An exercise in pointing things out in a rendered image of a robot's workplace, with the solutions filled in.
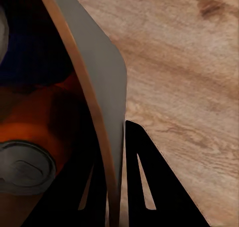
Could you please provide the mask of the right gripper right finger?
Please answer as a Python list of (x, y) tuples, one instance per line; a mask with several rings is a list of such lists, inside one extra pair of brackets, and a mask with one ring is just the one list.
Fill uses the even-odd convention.
[[(210, 227), (146, 131), (125, 121), (129, 227)], [(139, 155), (156, 210), (145, 207)]]

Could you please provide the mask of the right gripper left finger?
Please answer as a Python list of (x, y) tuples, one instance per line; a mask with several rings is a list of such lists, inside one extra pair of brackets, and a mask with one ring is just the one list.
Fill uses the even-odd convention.
[[(94, 165), (86, 206), (78, 210)], [(21, 227), (105, 227), (107, 183), (93, 126)]]

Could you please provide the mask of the trash can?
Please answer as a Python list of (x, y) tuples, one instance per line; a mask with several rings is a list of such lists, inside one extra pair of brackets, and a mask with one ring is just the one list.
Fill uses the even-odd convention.
[[(119, 227), (125, 135), (127, 69), (114, 43), (78, 0), (16, 0), (56, 26), (72, 61), (87, 104), (80, 117), (72, 153), (94, 126), (105, 169), (109, 216)], [(0, 86), (0, 125), (36, 86)], [(86, 206), (92, 167), (78, 210)], [(17, 196), (0, 190), (0, 227), (21, 227), (45, 192)]]

